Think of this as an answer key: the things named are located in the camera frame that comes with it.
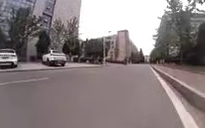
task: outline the asphalt road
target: asphalt road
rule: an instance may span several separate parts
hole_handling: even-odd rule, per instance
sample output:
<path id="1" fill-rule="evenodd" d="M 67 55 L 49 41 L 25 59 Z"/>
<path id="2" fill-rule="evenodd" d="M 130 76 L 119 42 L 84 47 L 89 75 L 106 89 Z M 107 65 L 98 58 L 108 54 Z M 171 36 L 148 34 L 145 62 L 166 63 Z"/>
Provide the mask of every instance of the asphalt road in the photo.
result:
<path id="1" fill-rule="evenodd" d="M 183 128 L 149 65 L 0 74 L 0 128 Z"/>

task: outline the overcast sky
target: overcast sky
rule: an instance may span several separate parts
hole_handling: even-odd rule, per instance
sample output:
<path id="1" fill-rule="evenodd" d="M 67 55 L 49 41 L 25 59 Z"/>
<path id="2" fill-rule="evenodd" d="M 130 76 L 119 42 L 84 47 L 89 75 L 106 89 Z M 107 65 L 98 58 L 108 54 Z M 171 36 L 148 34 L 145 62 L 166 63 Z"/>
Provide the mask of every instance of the overcast sky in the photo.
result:
<path id="1" fill-rule="evenodd" d="M 166 0 L 82 0 L 81 38 L 94 38 L 127 29 L 134 44 L 149 55 Z"/>

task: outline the car wheel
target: car wheel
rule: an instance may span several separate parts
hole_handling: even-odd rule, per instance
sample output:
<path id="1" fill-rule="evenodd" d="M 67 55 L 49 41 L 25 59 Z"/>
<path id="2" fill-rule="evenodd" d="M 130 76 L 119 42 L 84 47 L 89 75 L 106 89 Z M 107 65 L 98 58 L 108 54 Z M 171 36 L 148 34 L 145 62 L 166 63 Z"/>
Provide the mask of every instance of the car wheel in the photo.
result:
<path id="1" fill-rule="evenodd" d="M 65 64 L 66 64 L 66 62 L 63 62 L 63 63 L 61 63 L 61 66 L 62 66 L 62 67 L 64 67 L 64 66 L 65 66 Z"/>
<path id="2" fill-rule="evenodd" d="M 11 63 L 11 68 L 15 68 L 15 64 L 14 63 Z"/>
<path id="3" fill-rule="evenodd" d="M 47 63 L 46 63 L 48 66 L 51 66 L 51 62 L 49 59 L 47 59 Z"/>
<path id="4" fill-rule="evenodd" d="M 13 68 L 17 68 L 18 67 L 18 65 L 14 65 L 14 67 Z"/>

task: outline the curb stone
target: curb stone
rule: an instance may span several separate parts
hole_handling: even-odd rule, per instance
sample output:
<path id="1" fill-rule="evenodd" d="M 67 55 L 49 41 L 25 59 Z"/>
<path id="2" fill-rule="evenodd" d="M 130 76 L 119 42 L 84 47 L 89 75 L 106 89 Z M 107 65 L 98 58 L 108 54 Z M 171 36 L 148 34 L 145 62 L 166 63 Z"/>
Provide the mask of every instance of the curb stone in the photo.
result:
<path id="1" fill-rule="evenodd" d="M 152 66 L 152 68 L 160 74 L 160 76 L 169 82 L 183 97 L 196 108 L 205 112 L 205 93 L 192 88 L 191 86 L 187 85 L 186 83 L 174 78 L 173 76 L 165 73 L 164 71 L 160 70 Z"/>
<path id="2" fill-rule="evenodd" d="M 79 68 L 101 68 L 104 66 L 80 66 L 80 67 L 58 67 L 58 68 L 42 68 L 42 69 L 18 69 L 18 70 L 0 70 L 0 73 L 12 73 L 12 72 L 32 72 L 32 71 L 49 71 L 49 70 L 67 70 L 67 69 L 79 69 Z"/>

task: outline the white car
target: white car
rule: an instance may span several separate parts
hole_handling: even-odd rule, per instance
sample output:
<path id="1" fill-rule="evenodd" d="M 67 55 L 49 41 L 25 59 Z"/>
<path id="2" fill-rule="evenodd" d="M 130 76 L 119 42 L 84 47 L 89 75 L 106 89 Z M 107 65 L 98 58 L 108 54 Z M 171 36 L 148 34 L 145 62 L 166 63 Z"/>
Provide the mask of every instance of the white car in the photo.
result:
<path id="1" fill-rule="evenodd" d="M 49 50 L 47 54 L 42 56 L 42 63 L 47 64 L 49 66 L 57 64 L 65 66 L 66 56 L 62 52 L 56 50 Z"/>
<path id="2" fill-rule="evenodd" d="M 0 49 L 0 66 L 11 66 L 16 68 L 18 65 L 18 58 L 16 51 L 13 49 Z"/>

